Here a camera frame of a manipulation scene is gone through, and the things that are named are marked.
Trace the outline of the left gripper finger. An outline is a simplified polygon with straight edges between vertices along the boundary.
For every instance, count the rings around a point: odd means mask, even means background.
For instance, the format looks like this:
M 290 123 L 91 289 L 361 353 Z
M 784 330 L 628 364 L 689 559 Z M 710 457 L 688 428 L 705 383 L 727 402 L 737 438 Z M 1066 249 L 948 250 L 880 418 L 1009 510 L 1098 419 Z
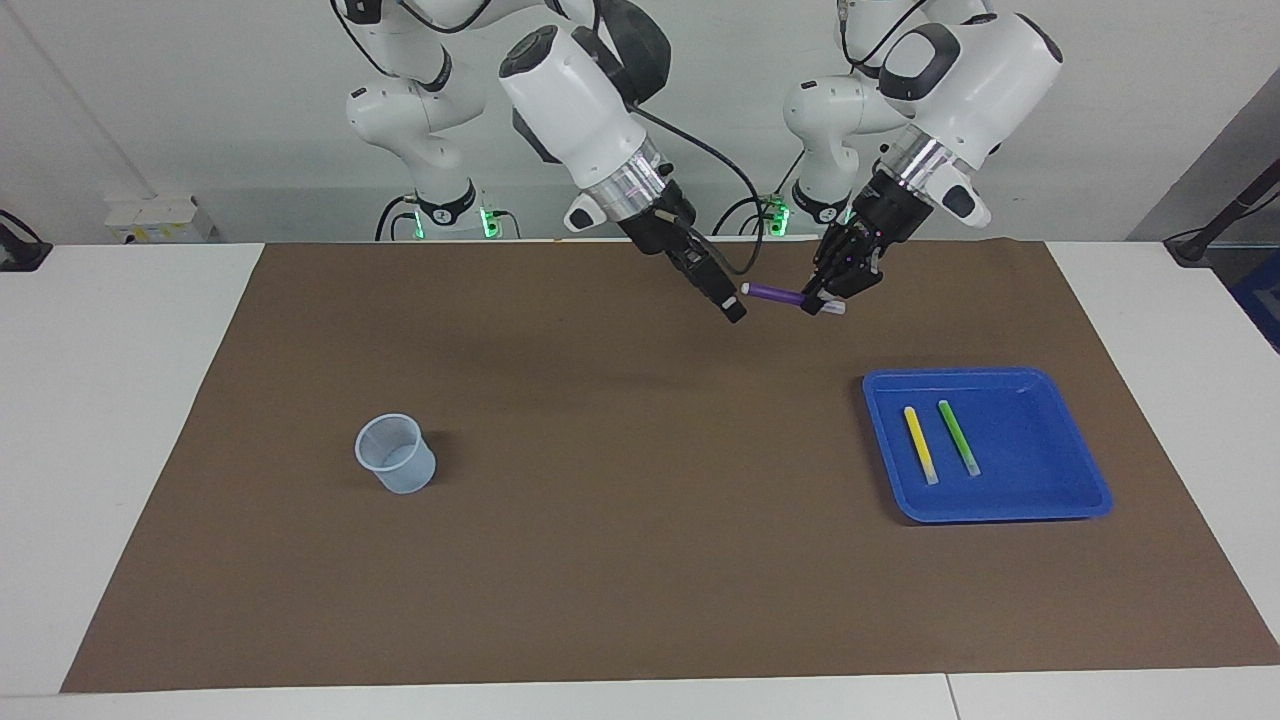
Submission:
M 863 263 L 863 232 L 858 224 L 829 224 L 814 256 L 810 292 L 826 290 L 831 281 L 856 270 Z
M 838 260 L 817 268 L 801 291 L 800 309 L 818 315 L 831 302 L 847 300 L 883 279 L 878 258 Z

